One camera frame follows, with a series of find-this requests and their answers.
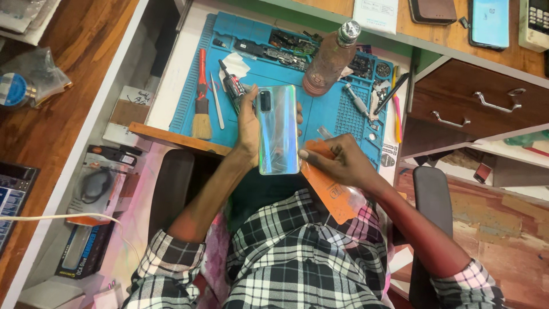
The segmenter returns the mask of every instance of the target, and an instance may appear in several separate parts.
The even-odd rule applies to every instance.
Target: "brown leather phone case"
[[[453,0],[409,0],[409,2],[414,23],[450,25],[457,20]]]

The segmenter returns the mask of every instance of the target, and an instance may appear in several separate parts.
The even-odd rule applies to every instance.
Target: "black office chair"
[[[160,228],[170,226],[183,207],[194,198],[217,169],[222,157],[209,153],[194,155],[174,149],[164,155],[150,210],[149,241]],[[437,168],[417,167],[413,171],[416,208],[452,237],[452,203],[446,175]],[[394,229],[393,244],[406,244]],[[416,255],[413,258],[409,301],[417,309],[440,308],[436,292]]]

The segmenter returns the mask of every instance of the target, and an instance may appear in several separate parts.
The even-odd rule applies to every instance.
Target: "drawer handle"
[[[464,125],[466,124],[470,124],[471,121],[468,120],[467,118],[463,118],[463,124],[457,124],[457,123],[453,123],[453,122],[447,122],[445,120],[442,120],[440,119],[440,115],[439,115],[439,112],[437,111],[432,111],[431,114],[435,114],[436,118],[438,121],[442,122],[442,123],[445,123],[445,124],[449,124],[449,125],[453,125],[453,126],[456,126],[458,128],[462,128]]]
[[[515,100],[516,100],[515,96],[521,95],[524,91],[526,91],[526,90],[524,90],[522,88],[521,89],[515,89],[515,90],[511,90],[507,94],[512,96],[513,97],[513,102],[515,102]],[[497,109],[498,111],[506,112],[506,113],[512,113],[516,108],[521,108],[522,107],[521,104],[516,104],[515,103],[515,105],[513,105],[513,109],[507,109],[507,108],[503,108],[503,107],[499,107],[499,106],[495,106],[493,104],[487,103],[486,100],[484,100],[484,95],[480,91],[477,91],[477,92],[473,93],[473,95],[475,95],[477,98],[480,99],[480,104],[482,104],[484,106],[494,108],[494,109]]]

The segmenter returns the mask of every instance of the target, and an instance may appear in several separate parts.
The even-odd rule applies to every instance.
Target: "hand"
[[[240,97],[240,113],[238,113],[238,139],[234,146],[248,160],[251,168],[259,162],[259,121],[255,116],[254,100],[257,96],[257,85],[254,84],[250,92]],[[303,123],[302,107],[297,104],[297,122]]]
[[[310,150],[300,150],[299,157],[323,171],[342,185],[364,190],[370,196],[379,196],[387,186],[350,134],[343,134],[325,141],[335,154],[330,160]]]

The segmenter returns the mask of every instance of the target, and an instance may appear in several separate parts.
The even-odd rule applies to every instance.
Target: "blue silicone repair mat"
[[[230,53],[235,52],[233,48],[236,39],[255,42],[264,47],[276,48],[269,44],[269,37],[272,30],[279,30],[270,25],[259,23],[257,21],[241,18],[235,15],[219,12],[218,15],[209,14],[202,36],[198,43],[195,56],[187,75],[187,80],[181,92],[181,97],[177,105],[173,120],[170,124],[170,131],[187,135],[191,135],[192,122],[194,117],[194,100],[197,97],[197,82],[198,82],[198,51],[200,48],[206,50],[206,79],[210,81],[210,71],[214,76],[214,81],[221,85],[219,80],[219,59],[224,59]],[[285,31],[304,40],[310,40],[309,37]],[[227,48],[213,45],[213,40],[217,38],[221,40]],[[374,62],[374,68],[378,63],[385,63],[390,68],[388,78],[381,78],[373,70],[372,78],[365,79],[354,75],[349,75],[352,82],[353,92],[366,103],[368,110],[370,109],[370,99],[374,80],[391,81],[393,74],[393,64],[378,59],[376,56],[357,52],[358,55],[368,58]],[[372,128],[369,121],[361,115],[353,104],[349,93],[343,90],[343,86],[347,81],[338,81],[334,86],[321,97],[311,97],[305,93],[301,87],[301,79],[304,72],[281,64],[278,61],[273,61],[265,58],[247,58],[243,61],[250,67],[247,75],[240,79],[243,84],[258,86],[276,86],[293,84],[296,86],[297,99],[303,106],[303,123],[299,129],[303,132],[299,139],[300,145],[306,140],[322,138],[317,132],[317,129],[324,125],[335,136],[345,133],[351,133],[363,152],[370,158],[375,168],[379,170],[381,161],[381,152],[383,145],[383,135],[386,120],[386,107],[379,114],[379,120],[374,121]],[[229,100],[228,94],[220,88],[217,91],[223,122],[225,128],[219,127],[219,120],[215,108],[214,94],[209,90],[206,98],[210,101],[209,114],[210,123],[212,126],[212,139],[210,142],[233,147],[237,140],[237,114]]]

